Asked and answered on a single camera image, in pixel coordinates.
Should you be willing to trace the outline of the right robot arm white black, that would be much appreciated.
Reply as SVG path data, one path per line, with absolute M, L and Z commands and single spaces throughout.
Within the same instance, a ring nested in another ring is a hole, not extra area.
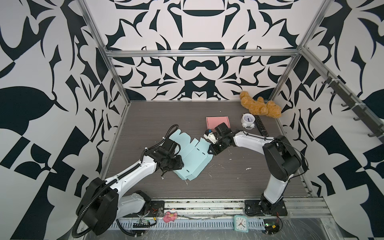
M 284 136 L 269 139 L 245 131 L 232 131 L 221 123 L 214 131 L 206 130 L 204 138 L 211 143 L 208 153 L 214 156 L 229 147 L 246 148 L 265 156 L 271 176 L 260 202 L 264 208 L 271 209 L 283 200 L 289 180 L 303 164 L 297 150 Z

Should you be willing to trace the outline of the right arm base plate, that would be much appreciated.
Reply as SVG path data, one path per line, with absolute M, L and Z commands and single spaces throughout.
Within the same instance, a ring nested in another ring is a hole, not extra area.
M 288 216 L 287 207 L 283 200 L 271 204 L 267 200 L 245 200 L 245 214 L 249 217 L 255 216 Z

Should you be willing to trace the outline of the pink paper box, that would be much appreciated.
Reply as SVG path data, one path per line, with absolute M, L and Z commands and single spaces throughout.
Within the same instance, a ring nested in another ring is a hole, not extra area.
M 206 117 L 207 129 L 214 130 L 218 125 L 225 123 L 228 128 L 231 127 L 228 117 Z

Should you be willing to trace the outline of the light blue paper box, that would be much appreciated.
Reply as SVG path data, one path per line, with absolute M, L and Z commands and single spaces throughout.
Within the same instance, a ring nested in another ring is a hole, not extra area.
M 174 172 L 183 181 L 194 180 L 213 158 L 213 155 L 208 153 L 211 144 L 203 138 L 192 140 L 187 133 L 182 133 L 181 130 L 176 130 L 170 136 L 170 139 L 181 146 L 179 155 L 184 163 L 181 170 L 175 170 Z

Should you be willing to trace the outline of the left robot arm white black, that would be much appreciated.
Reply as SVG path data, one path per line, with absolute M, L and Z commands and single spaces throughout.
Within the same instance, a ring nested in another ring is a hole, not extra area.
M 86 193 L 76 210 L 77 219 L 72 228 L 72 237 L 80 238 L 89 232 L 103 234 L 119 218 L 146 212 L 151 199 L 141 191 L 127 200 L 122 197 L 145 177 L 161 170 L 180 170 L 184 167 L 179 155 L 180 144 L 165 138 L 160 143 L 143 150 L 140 159 L 113 177 L 96 178 L 86 188 Z

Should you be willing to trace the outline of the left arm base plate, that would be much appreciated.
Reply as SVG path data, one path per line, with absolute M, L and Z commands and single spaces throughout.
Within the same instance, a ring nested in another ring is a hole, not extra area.
M 164 207 L 164 201 L 147 201 L 139 212 L 125 215 L 124 218 L 153 217 L 156 216 L 159 212 L 163 211 Z

